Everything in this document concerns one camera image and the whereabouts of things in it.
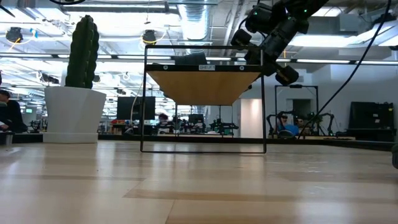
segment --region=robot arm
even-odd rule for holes
[[[323,118],[324,116],[329,116],[330,120],[329,120],[329,125],[328,125],[328,134],[329,135],[333,135],[333,131],[331,130],[331,125],[333,124],[333,120],[335,118],[335,115],[331,114],[331,113],[324,113],[324,114],[320,114],[319,117]]]
[[[244,57],[246,63],[261,64],[260,76],[271,76],[276,72],[275,78],[282,85],[296,82],[299,73],[290,66],[281,67],[276,63],[276,59],[298,32],[307,33],[307,19],[327,2],[328,0],[281,0],[272,7],[263,3],[255,5],[245,18],[245,26],[249,32],[261,32],[268,36],[258,46],[258,50],[247,52]],[[251,35],[239,29],[233,36],[231,45],[253,46],[250,40]]]
[[[273,116],[276,116],[276,115],[270,114],[270,115],[268,115],[267,118],[266,118],[266,120],[267,120],[267,122],[268,122],[268,125],[269,125],[269,132],[268,132],[268,135],[273,135],[273,134],[274,134],[274,128],[272,127],[272,124],[271,124],[271,117],[273,117]]]

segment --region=white label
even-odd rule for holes
[[[215,71],[216,65],[199,65],[199,71]]]

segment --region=blue shirt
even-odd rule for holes
[[[283,130],[282,126],[279,125],[278,130],[281,131]],[[299,127],[295,126],[295,125],[291,125],[291,124],[286,124],[285,125],[285,130],[290,131],[291,133],[293,133],[295,136],[299,134]]]

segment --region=shelf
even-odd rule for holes
[[[232,105],[260,74],[254,65],[147,65],[146,72],[178,105]]]

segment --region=monitor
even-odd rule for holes
[[[134,102],[135,96],[120,96],[118,97],[118,110],[116,119],[130,119],[131,106]],[[141,102],[142,97],[137,97],[132,110],[132,119],[138,120],[141,118]],[[147,96],[145,100],[145,120],[155,119],[155,102],[156,97]]]
[[[198,120],[201,120],[203,123],[205,122],[203,120],[203,114],[190,114],[188,115],[188,122],[189,123],[197,123]]]

